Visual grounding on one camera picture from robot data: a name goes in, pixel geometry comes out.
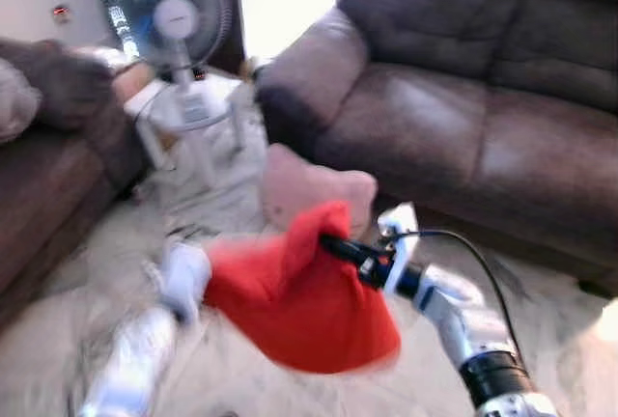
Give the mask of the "red pillow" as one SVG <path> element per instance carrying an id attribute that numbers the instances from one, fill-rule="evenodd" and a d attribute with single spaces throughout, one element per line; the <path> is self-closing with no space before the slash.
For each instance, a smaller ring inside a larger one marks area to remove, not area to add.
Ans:
<path id="1" fill-rule="evenodd" d="M 350 236 L 350 223 L 349 206 L 331 201 L 298 213 L 281 235 L 205 245 L 205 306 L 266 359 L 296 372 L 358 372 L 396 360 L 402 341 L 384 297 L 321 245 L 322 236 Z"/>

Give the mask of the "long brown fabric sofa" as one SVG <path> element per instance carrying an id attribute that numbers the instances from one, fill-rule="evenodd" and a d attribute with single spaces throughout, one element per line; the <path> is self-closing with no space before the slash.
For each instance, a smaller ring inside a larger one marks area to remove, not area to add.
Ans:
<path id="1" fill-rule="evenodd" d="M 112 91 L 112 69 L 55 41 L 0 37 L 42 92 L 35 121 L 0 145 L 0 332 L 149 161 Z"/>

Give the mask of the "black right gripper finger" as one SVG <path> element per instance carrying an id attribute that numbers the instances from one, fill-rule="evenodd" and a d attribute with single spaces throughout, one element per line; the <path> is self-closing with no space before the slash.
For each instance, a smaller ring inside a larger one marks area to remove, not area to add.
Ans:
<path id="1" fill-rule="evenodd" d="M 319 244 L 331 257 L 345 262 L 359 262 L 359 243 L 349 237 L 320 235 Z"/>

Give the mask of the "small white side table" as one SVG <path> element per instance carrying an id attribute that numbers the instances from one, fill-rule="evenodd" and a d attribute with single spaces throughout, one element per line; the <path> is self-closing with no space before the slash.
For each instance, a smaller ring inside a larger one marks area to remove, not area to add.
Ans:
<path id="1" fill-rule="evenodd" d="M 193 85 L 211 115 L 185 122 L 173 108 L 178 91 L 154 80 L 124 105 L 150 159 L 151 183 L 163 195 L 199 195 L 259 176 L 267 140 L 253 85 L 228 73 L 208 73 Z"/>

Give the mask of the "brown two-seat sofa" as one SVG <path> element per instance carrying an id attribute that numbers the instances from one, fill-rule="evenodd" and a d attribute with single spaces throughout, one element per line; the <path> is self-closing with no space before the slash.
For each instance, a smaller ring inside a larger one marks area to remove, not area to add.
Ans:
<path id="1" fill-rule="evenodd" d="M 618 291 L 618 0 L 335 0 L 261 69 L 270 142 Z"/>

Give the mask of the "grey sofa pillow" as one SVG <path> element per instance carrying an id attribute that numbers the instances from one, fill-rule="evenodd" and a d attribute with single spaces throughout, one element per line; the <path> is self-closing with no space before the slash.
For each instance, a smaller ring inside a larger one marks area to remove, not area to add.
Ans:
<path id="1" fill-rule="evenodd" d="M 13 142 L 35 121 L 42 92 L 8 60 L 0 59 L 0 145 Z"/>

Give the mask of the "dark wooden door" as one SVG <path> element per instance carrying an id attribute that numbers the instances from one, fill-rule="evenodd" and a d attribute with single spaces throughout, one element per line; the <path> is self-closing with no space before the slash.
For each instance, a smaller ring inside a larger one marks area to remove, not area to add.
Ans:
<path id="1" fill-rule="evenodd" d="M 229 0 L 231 6 L 230 32 L 222 43 L 213 51 L 208 64 L 213 68 L 233 74 L 239 74 L 244 61 L 243 21 L 239 0 Z"/>

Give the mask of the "white black table fan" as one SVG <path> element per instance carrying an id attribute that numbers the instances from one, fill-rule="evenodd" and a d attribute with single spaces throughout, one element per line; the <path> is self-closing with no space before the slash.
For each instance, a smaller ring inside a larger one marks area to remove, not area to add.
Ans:
<path id="1" fill-rule="evenodd" d="M 120 0 L 142 61 L 168 74 L 185 122 L 211 115 L 194 89 L 197 71 L 230 32 L 229 0 Z"/>

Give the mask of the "cardboard box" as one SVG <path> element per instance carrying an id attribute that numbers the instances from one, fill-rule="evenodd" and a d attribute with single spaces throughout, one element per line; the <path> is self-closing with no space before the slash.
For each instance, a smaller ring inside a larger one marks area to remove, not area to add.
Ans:
<path id="1" fill-rule="evenodd" d="M 112 74 L 112 91 L 119 102 L 128 102 L 154 80 L 154 69 L 145 61 L 119 66 Z"/>

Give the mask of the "shiny metal strip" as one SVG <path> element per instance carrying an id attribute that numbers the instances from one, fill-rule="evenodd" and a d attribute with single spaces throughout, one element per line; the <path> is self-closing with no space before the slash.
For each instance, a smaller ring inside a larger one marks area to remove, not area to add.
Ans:
<path id="1" fill-rule="evenodd" d="M 140 50 L 138 50 L 138 45 L 132 36 L 131 28 L 129 28 L 120 0 L 102 0 L 102 3 L 104 3 L 112 32 L 118 38 L 120 50 L 124 52 L 129 60 L 140 60 Z"/>

